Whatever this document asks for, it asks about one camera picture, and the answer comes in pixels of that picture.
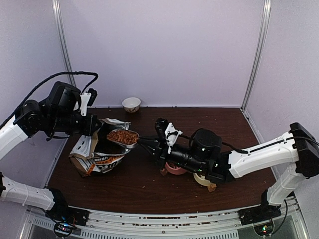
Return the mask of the dog food bag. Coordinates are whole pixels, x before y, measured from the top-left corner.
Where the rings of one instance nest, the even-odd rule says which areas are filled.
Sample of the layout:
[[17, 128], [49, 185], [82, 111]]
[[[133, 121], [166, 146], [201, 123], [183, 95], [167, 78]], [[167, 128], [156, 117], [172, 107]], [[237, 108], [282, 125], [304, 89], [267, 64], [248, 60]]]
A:
[[113, 170], [129, 149], [107, 140], [107, 135], [115, 130], [128, 130], [130, 122], [117, 119], [101, 119], [102, 126], [92, 136], [81, 136], [68, 158], [81, 177], [102, 175]]

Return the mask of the wooden pet bowl stand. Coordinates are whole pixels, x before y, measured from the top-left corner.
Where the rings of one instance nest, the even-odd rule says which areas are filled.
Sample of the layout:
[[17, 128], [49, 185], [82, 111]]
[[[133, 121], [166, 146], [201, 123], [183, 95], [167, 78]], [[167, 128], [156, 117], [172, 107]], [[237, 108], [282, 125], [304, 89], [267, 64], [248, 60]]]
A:
[[[168, 172], [166, 171], [166, 169], [162, 169], [160, 170], [161, 175], [166, 176], [168, 174]], [[206, 187], [208, 189], [209, 192], [213, 192], [216, 190], [217, 185], [212, 183], [210, 186]]]

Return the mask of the pink pet bowl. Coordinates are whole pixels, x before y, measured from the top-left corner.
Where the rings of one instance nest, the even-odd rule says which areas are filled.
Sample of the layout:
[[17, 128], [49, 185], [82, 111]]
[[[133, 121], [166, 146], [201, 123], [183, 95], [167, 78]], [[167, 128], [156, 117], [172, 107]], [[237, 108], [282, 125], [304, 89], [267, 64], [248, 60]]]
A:
[[165, 169], [168, 173], [173, 174], [173, 175], [183, 175], [183, 174], [187, 173], [187, 170], [185, 170], [181, 167], [177, 167], [175, 164], [168, 163], [168, 162], [165, 165]]

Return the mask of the cream yellow pet bowl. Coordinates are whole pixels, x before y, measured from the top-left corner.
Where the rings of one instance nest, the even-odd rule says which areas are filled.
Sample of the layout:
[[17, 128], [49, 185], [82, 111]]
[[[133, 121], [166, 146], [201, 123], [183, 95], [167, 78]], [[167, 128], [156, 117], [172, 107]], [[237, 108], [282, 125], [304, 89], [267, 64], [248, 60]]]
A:
[[212, 183], [209, 180], [206, 180], [203, 175], [198, 175], [197, 173], [193, 174], [195, 181], [205, 187], [210, 186]]

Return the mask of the white ceramic patterned bowl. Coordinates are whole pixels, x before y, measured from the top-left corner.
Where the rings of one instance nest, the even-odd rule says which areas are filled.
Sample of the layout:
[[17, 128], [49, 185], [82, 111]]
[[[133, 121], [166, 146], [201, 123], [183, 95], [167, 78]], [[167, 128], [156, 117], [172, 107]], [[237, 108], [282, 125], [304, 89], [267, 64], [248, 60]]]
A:
[[140, 108], [141, 100], [137, 97], [128, 97], [122, 100], [122, 106], [126, 112], [134, 113]]

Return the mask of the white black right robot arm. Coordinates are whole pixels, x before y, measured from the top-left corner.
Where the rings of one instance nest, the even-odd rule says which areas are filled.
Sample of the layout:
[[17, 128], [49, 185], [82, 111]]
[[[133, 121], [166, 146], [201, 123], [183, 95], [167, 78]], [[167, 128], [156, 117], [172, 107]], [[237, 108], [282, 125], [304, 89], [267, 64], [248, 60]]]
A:
[[286, 197], [303, 180], [319, 173], [319, 144], [299, 123], [291, 124], [288, 132], [266, 143], [246, 149], [231, 146], [226, 152], [221, 150], [222, 138], [207, 129], [198, 129], [188, 139], [186, 147], [177, 143], [182, 132], [167, 120], [158, 119], [155, 130], [155, 138], [141, 137], [138, 144], [154, 156], [159, 168], [172, 163], [213, 184], [231, 182], [264, 168], [287, 164], [276, 183], [263, 192], [258, 206], [238, 212], [243, 224], [278, 217]]

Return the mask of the aluminium corner frame post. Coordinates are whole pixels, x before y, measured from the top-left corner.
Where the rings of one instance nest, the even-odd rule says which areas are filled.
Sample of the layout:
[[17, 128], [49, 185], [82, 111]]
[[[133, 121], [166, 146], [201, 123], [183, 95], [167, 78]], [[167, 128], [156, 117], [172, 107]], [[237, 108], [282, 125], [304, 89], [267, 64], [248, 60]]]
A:
[[58, 37], [60, 40], [60, 46], [61, 46], [61, 50], [62, 50], [64, 66], [65, 66], [66, 71], [71, 72], [72, 67], [71, 67], [71, 61], [69, 58], [67, 43], [66, 43], [66, 38], [65, 38], [65, 33], [64, 33], [63, 20], [62, 20], [61, 8], [60, 8], [60, 1], [59, 0], [52, 0], [52, 7], [53, 7], [53, 15], [54, 15], [55, 22], [56, 22]]

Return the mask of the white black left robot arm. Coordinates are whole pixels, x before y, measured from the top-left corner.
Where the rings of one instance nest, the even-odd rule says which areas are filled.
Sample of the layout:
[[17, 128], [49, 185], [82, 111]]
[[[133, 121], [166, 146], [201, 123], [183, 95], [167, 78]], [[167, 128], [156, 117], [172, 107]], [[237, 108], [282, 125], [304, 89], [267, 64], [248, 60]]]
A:
[[[96, 96], [97, 91], [92, 88], [84, 92], [58, 81], [44, 100], [25, 99], [0, 128], [0, 157], [4, 158], [40, 131], [46, 134], [47, 141], [57, 138], [57, 132], [92, 136], [101, 127], [97, 116], [87, 112]], [[0, 176], [0, 198], [41, 208], [61, 221], [72, 216], [59, 190], [32, 187], [10, 180], [3, 174]]]

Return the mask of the right aluminium frame post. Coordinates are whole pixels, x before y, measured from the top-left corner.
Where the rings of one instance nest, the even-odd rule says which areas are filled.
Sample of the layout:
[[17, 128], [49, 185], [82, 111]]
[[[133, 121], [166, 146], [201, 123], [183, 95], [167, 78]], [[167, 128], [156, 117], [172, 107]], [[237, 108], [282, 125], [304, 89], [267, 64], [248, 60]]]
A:
[[253, 60], [253, 65], [248, 81], [248, 85], [246, 88], [245, 96], [241, 105], [241, 110], [244, 112], [248, 106], [248, 102], [254, 87], [254, 83], [257, 77], [258, 73], [258, 68], [260, 65], [260, 61], [262, 58], [262, 52], [264, 49], [267, 33], [268, 33], [268, 28], [269, 28], [269, 22], [270, 22], [270, 17], [271, 17], [271, 7], [272, 7], [272, 1], [271, 0], [264, 0], [264, 5], [263, 5], [263, 12], [262, 12], [262, 17], [261, 17], [261, 24], [260, 24], [260, 30], [259, 30], [259, 36], [258, 36], [258, 41], [257, 41], [257, 46], [256, 46], [256, 51], [255, 51], [255, 56]]

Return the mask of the metal front base rail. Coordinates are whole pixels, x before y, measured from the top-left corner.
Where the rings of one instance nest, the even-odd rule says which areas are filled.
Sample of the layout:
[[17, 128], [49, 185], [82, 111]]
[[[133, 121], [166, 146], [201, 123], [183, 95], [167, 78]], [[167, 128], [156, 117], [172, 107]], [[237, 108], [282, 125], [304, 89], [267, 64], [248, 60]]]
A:
[[244, 225], [238, 209], [191, 214], [127, 214], [90, 210], [86, 225], [69, 239], [262, 239], [273, 226], [271, 239], [307, 239], [295, 197], [286, 199], [282, 214], [272, 220]]

